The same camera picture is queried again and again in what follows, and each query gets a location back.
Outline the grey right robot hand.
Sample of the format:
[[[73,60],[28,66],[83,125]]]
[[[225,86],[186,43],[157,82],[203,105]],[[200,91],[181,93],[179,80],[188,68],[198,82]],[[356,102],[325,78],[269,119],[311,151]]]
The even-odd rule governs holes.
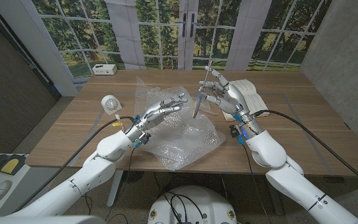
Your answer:
[[[222,111],[231,114],[236,120],[250,122],[255,116],[250,113],[246,100],[240,90],[229,83],[226,78],[215,69],[205,66],[207,75],[211,74],[218,80],[216,82],[200,81],[198,101],[206,100],[214,103]]]

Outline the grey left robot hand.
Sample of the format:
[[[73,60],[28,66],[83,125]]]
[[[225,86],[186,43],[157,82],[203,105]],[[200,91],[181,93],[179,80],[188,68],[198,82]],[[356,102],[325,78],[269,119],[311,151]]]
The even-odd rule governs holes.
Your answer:
[[[136,122],[137,128],[141,131],[154,128],[169,114],[180,111],[186,102],[188,102],[188,99],[185,98],[185,93],[155,102],[146,109],[140,120]]]

